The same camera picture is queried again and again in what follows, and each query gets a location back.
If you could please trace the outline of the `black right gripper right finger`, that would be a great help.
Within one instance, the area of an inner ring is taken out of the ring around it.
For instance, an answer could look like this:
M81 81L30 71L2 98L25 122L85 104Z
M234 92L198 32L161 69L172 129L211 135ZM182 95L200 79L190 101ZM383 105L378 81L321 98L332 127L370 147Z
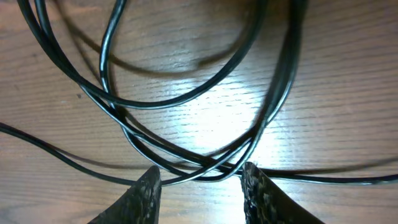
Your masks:
M284 193L252 162L243 166L241 187L247 224L322 224Z

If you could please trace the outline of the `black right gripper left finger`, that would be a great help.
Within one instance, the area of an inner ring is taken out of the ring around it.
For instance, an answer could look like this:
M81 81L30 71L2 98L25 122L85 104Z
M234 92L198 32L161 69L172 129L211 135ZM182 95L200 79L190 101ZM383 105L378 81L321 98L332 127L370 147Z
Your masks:
M89 224L157 224L161 193L160 170L152 166Z

